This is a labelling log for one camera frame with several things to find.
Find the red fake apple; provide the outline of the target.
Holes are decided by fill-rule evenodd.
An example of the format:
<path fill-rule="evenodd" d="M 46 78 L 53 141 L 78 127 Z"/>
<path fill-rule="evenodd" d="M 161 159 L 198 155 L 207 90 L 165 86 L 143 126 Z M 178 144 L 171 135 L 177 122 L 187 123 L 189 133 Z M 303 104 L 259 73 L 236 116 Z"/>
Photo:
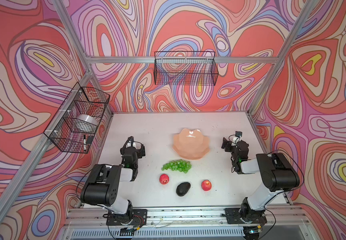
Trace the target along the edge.
<path fill-rule="evenodd" d="M 210 191 L 212 189 L 212 183 L 209 180 L 204 180 L 201 183 L 201 188 L 205 192 Z"/>
<path fill-rule="evenodd" d="M 162 174 L 162 175 L 160 175 L 159 181 L 162 185 L 166 185 L 169 183 L 170 178 L 167 174 Z"/>

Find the pink flower-shaped fruit bowl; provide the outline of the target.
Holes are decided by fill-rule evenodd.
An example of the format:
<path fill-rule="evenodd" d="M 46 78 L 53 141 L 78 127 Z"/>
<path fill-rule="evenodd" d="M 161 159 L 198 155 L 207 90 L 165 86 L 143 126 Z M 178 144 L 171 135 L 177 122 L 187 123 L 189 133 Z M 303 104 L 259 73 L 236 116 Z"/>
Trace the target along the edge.
<path fill-rule="evenodd" d="M 183 159 L 200 160 L 210 152 L 210 138 L 199 129 L 183 129 L 173 136 L 173 150 Z"/>

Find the green fake grape bunch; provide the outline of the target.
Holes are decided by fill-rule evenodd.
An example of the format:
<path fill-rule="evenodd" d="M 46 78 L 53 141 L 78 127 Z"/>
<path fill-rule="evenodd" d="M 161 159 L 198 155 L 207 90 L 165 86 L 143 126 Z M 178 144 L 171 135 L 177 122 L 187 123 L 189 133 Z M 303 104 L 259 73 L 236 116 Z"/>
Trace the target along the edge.
<path fill-rule="evenodd" d="M 182 173 L 187 173 L 192 168 L 191 162 L 184 160 L 174 160 L 163 165 L 162 171 L 179 171 Z"/>

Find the dark fake avocado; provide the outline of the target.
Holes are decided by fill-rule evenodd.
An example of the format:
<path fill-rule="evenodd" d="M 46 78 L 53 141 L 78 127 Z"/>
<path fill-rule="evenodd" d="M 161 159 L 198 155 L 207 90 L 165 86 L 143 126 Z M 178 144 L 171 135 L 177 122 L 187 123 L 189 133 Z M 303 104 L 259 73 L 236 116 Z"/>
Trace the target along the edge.
<path fill-rule="evenodd" d="M 176 188 L 176 194 L 179 197 L 183 197 L 188 193 L 190 188 L 191 188 L 191 184 L 189 182 L 180 183 Z"/>

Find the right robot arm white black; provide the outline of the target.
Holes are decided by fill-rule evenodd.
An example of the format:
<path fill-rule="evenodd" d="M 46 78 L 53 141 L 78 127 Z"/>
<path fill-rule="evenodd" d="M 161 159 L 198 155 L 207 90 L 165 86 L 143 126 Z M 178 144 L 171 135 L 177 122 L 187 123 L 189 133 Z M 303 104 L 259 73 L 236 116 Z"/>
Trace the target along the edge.
<path fill-rule="evenodd" d="M 266 206 L 285 192 L 300 186 L 300 177 L 282 153 L 257 154 L 248 159 L 249 144 L 235 137 L 234 140 L 223 138 L 222 149 L 231 153 L 232 172 L 239 175 L 259 173 L 262 183 L 255 192 L 244 198 L 236 212 L 225 209 L 232 223 L 266 223 Z"/>

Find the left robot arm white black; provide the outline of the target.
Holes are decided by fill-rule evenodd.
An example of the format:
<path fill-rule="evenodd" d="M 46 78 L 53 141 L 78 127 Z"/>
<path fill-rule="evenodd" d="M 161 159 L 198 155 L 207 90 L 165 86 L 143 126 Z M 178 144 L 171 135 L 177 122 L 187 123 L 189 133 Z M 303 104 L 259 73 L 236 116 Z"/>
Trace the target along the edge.
<path fill-rule="evenodd" d="M 143 224 L 141 217 L 134 214 L 132 202 L 119 195 L 119 188 L 121 182 L 136 180 L 139 159 L 146 156 L 145 146 L 130 136 L 120 148 L 120 154 L 120 165 L 94 165 L 81 190 L 80 201 L 106 209 L 108 217 L 120 224 L 127 225 L 134 220 Z"/>

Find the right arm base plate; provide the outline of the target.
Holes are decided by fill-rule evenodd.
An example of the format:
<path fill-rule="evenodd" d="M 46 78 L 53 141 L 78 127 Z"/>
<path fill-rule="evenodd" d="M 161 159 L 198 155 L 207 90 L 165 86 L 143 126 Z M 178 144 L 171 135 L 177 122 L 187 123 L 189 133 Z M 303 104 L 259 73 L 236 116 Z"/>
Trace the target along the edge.
<path fill-rule="evenodd" d="M 222 214 L 228 224 L 265 225 L 265 211 L 241 210 L 240 208 L 225 208 Z"/>

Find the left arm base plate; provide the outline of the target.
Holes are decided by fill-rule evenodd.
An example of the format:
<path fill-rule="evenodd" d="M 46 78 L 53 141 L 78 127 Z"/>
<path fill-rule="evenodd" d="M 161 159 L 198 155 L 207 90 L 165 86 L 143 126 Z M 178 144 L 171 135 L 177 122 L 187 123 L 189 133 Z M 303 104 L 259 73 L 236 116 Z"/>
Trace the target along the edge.
<path fill-rule="evenodd" d="M 127 211 L 124 215 L 114 214 L 109 211 L 103 215 L 103 218 L 106 219 L 107 226 L 142 227 L 147 223 L 147 216 L 147 209 L 135 209 Z"/>

